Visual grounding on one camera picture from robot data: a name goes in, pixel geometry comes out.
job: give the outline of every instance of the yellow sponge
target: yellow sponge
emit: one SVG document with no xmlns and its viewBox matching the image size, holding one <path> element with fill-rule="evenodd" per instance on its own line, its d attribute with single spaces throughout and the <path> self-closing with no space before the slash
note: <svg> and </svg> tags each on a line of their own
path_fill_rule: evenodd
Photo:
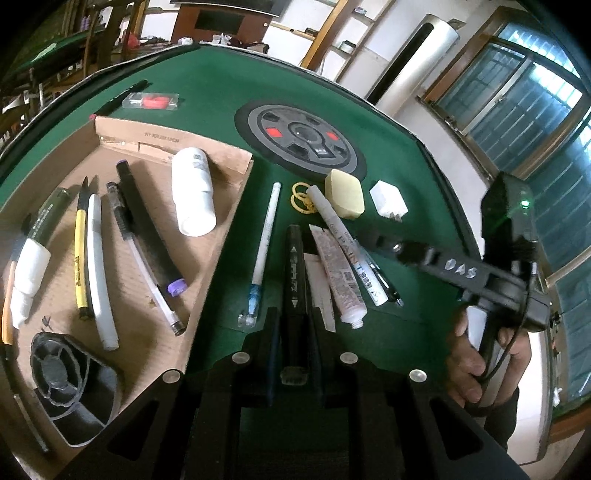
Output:
<svg viewBox="0 0 591 480">
<path fill-rule="evenodd" d="M 344 171 L 330 171 L 324 181 L 324 195 L 341 218 L 353 220 L 365 211 L 359 180 Z"/>
</svg>

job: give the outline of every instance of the green felt surface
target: green felt surface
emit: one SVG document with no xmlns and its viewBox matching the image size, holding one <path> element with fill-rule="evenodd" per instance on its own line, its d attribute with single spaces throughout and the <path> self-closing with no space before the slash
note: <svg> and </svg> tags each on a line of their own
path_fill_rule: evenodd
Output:
<svg viewBox="0 0 591 480">
<path fill-rule="evenodd" d="M 50 57 L 51 55 L 55 55 L 56 53 L 59 52 L 59 50 L 61 48 L 64 48 L 67 45 L 70 45 L 70 44 L 76 43 L 76 42 L 81 43 L 87 37 L 87 35 L 88 35 L 88 32 L 84 31 L 84 32 L 75 33 L 75 34 L 70 35 L 66 38 L 54 38 L 53 40 L 49 41 L 47 44 L 43 45 L 41 48 L 37 49 L 37 51 L 34 54 L 32 54 L 28 60 L 26 60 L 26 61 L 22 62 L 20 65 L 18 65 L 15 68 L 14 73 L 18 73 L 23 70 L 28 70 L 31 67 L 34 67 L 36 62 L 38 62 L 39 60 L 45 59 L 46 57 Z M 37 55 L 39 55 L 40 52 L 45 50 L 47 47 L 49 47 L 53 43 L 56 43 L 56 47 L 53 50 L 47 52 L 42 57 L 35 59 L 35 57 Z"/>
<path fill-rule="evenodd" d="M 378 227 L 384 232 L 461 250 L 459 234 L 435 174 L 413 139 L 370 110 L 294 72 L 221 48 L 190 51 L 147 67 L 89 99 L 40 138 L 0 186 L 0 203 L 52 148 L 82 126 L 90 113 L 133 83 L 147 79 L 152 84 L 147 91 L 178 93 L 179 109 L 119 109 L 114 116 L 195 132 L 250 151 L 252 148 L 237 133 L 233 120 L 236 110 L 249 101 L 283 101 L 324 118 L 353 141 L 366 158 L 368 173 L 362 182 L 366 212 L 358 220 L 346 222 L 353 233 Z M 280 181 L 283 188 L 269 247 L 262 312 L 268 306 L 281 304 L 286 227 L 291 223 L 323 225 L 320 216 L 304 216 L 290 205 L 292 184 L 305 179 L 257 153 L 254 159 L 204 306 L 189 370 L 208 368 L 242 345 L 244 333 L 234 328 L 245 306 L 273 182 Z M 409 210 L 402 223 L 378 216 L 369 196 L 369 189 L 378 180 L 400 189 Z M 370 307 L 365 326 L 351 330 L 337 322 L 338 334 L 347 348 L 381 368 L 403 372 L 423 368 L 439 376 L 446 353 L 443 337 L 456 306 L 457 290 L 379 256 L 376 260 L 400 291 L 404 308 L 374 307 L 362 288 Z"/>
</svg>

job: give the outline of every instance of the red object in plastic bag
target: red object in plastic bag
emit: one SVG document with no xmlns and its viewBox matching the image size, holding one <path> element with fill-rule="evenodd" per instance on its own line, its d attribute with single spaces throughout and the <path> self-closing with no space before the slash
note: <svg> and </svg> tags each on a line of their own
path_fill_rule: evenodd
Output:
<svg viewBox="0 0 591 480">
<path fill-rule="evenodd" d="M 170 102 L 170 97 L 166 96 L 145 96 L 142 98 L 142 107 L 143 108 L 150 108 L 154 110 L 164 110 L 168 103 Z"/>
</svg>

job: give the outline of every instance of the black cable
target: black cable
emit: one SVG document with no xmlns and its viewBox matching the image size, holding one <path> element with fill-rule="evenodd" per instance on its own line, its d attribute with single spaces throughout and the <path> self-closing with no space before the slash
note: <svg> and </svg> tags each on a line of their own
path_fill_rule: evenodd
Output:
<svg viewBox="0 0 591 480">
<path fill-rule="evenodd" d="M 519 309 L 519 312 L 521 314 L 521 321 L 519 323 L 519 326 L 516 328 L 515 333 L 513 333 L 513 337 L 511 337 L 511 340 L 509 341 L 509 343 L 505 347 L 505 350 L 503 351 L 503 354 L 501 355 L 500 360 L 496 363 L 496 365 L 491 370 L 491 372 L 487 376 L 485 376 L 484 378 L 479 379 L 479 382 L 481 384 L 488 382 L 499 371 L 501 365 L 505 361 L 505 358 L 507 358 L 507 355 L 509 355 L 509 351 L 513 347 L 513 344 L 515 343 L 515 341 L 517 340 L 517 335 L 519 334 L 519 331 L 523 328 L 523 326 L 525 325 L 525 321 L 527 320 L 527 317 L 525 316 L 525 314 L 527 312 L 527 304 L 528 304 L 529 300 L 530 300 L 530 283 L 527 284 L 527 287 L 525 289 L 524 301 L 521 303 L 521 307 Z"/>
</svg>

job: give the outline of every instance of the purple cap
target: purple cap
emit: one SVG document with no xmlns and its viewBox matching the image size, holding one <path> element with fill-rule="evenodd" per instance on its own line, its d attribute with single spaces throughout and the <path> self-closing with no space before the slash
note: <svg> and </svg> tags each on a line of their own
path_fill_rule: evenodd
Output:
<svg viewBox="0 0 591 480">
<path fill-rule="evenodd" d="M 187 282 L 183 278 L 173 281 L 167 288 L 168 293 L 173 297 L 178 297 L 182 292 L 187 289 Z"/>
</svg>

